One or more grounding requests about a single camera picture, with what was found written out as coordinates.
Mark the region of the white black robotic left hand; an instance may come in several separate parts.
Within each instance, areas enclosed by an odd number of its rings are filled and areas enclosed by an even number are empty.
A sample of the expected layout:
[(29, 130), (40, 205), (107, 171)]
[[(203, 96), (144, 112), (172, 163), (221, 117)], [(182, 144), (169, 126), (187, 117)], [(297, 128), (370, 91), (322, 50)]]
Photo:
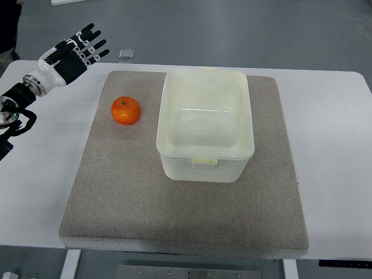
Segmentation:
[(55, 87), (64, 87), (78, 79), (87, 69), (109, 53), (102, 49), (106, 40), (95, 42), (101, 31), (90, 23), (66, 40), (45, 52), (38, 66), (23, 77), (23, 84), (35, 96), (44, 96)]

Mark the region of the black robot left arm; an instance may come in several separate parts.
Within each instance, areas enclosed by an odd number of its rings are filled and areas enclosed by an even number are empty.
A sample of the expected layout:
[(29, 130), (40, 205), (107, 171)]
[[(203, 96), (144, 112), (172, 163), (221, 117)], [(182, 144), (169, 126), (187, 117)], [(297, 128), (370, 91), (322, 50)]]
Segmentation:
[(37, 116), (27, 109), (36, 100), (33, 87), (17, 83), (1, 95), (1, 160), (13, 149), (11, 137), (28, 132), (35, 124)]

